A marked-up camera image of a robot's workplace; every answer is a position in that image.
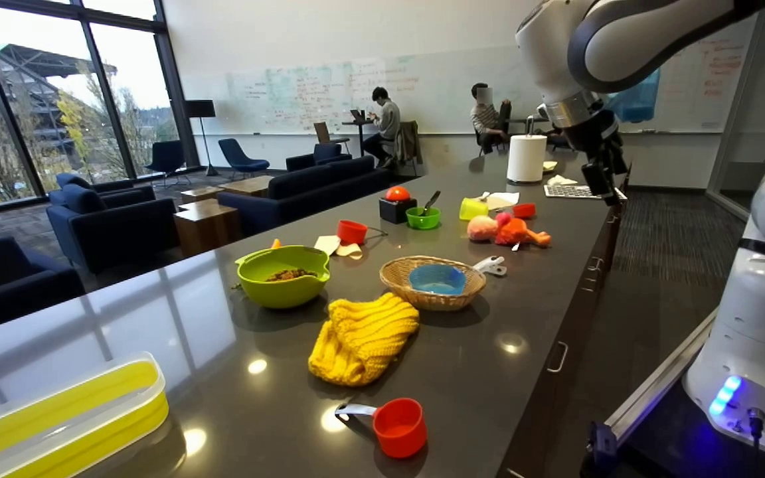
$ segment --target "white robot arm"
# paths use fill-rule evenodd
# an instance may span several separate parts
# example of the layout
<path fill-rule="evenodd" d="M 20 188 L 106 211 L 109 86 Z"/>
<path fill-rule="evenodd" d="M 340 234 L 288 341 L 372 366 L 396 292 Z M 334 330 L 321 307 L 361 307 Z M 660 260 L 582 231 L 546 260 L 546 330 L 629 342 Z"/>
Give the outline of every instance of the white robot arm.
<path fill-rule="evenodd" d="M 616 121 L 596 94 L 647 81 L 681 48 L 734 24 L 765 0 L 546 0 L 515 44 L 546 94 L 546 113 L 587 155 L 593 195 L 616 203 L 615 176 L 628 174 Z"/>
<path fill-rule="evenodd" d="M 641 84 L 681 48 L 761 8 L 765 0 L 546 0 L 518 28 L 547 117 L 587 155 L 593 195 L 616 203 L 611 182 L 624 167 L 620 129 L 596 94 Z M 765 449 L 765 178 L 685 392 L 712 427 Z"/>

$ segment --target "whiteboard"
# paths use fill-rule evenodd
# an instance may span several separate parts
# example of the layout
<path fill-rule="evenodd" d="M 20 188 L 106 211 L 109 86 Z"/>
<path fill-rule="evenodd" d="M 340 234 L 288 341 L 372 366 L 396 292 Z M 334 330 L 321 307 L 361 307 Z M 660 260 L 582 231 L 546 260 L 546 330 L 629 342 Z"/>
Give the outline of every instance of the whiteboard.
<path fill-rule="evenodd" d="M 655 121 L 623 131 L 722 134 L 753 30 L 756 20 L 734 24 L 669 58 Z M 512 117 L 538 113 L 543 101 L 515 45 L 503 45 L 228 72 L 218 121 L 238 134 L 300 134 L 315 123 L 349 131 L 349 113 L 376 109 L 369 97 L 384 86 L 421 134 L 470 134 L 473 84 L 490 84 L 495 105 L 512 101 Z"/>

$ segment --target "cable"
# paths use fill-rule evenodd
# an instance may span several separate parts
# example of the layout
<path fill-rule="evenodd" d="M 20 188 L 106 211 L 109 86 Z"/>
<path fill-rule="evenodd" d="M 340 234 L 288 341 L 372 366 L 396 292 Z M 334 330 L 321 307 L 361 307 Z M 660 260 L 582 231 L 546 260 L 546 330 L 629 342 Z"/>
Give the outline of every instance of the cable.
<path fill-rule="evenodd" d="M 762 423 L 765 423 L 765 411 L 762 410 L 748 410 L 748 418 L 750 418 L 750 435 L 753 435 L 753 449 L 756 449 L 756 473 L 753 477 L 761 477 L 761 439 L 762 439 Z"/>
<path fill-rule="evenodd" d="M 750 415 L 750 435 L 756 442 L 756 449 L 761 449 L 765 411 L 762 410 L 748 410 L 748 415 Z"/>

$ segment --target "person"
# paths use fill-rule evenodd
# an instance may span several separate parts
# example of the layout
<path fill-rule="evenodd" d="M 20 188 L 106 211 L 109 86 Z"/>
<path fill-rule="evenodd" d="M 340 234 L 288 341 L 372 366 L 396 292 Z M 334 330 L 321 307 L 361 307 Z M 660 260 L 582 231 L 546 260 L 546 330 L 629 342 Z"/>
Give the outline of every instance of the person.
<path fill-rule="evenodd" d="M 400 151 L 402 109 L 389 99 L 385 89 L 376 89 L 372 101 L 384 107 L 380 117 L 372 117 L 380 125 L 380 134 L 368 138 L 361 147 L 378 158 L 378 165 L 385 165 L 385 161 L 396 158 Z"/>
<path fill-rule="evenodd" d="M 498 143 L 507 142 L 507 134 L 501 125 L 495 105 L 490 105 L 490 86 L 475 84 L 470 89 L 470 97 L 475 101 L 470 113 L 470 125 L 478 134 L 482 151 L 490 155 Z"/>

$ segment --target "lamp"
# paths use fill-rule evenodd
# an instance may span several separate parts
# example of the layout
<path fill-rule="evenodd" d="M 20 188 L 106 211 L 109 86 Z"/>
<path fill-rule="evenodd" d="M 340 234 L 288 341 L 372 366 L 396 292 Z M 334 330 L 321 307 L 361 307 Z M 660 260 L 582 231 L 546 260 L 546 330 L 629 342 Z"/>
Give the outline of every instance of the lamp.
<path fill-rule="evenodd" d="M 200 135 L 202 135 L 202 149 L 206 149 L 206 176 L 218 176 L 218 171 L 214 167 L 214 158 L 207 151 L 207 138 L 206 138 L 206 125 L 202 117 L 215 117 L 215 101 L 186 101 L 186 114 L 188 117 L 200 117 Z"/>

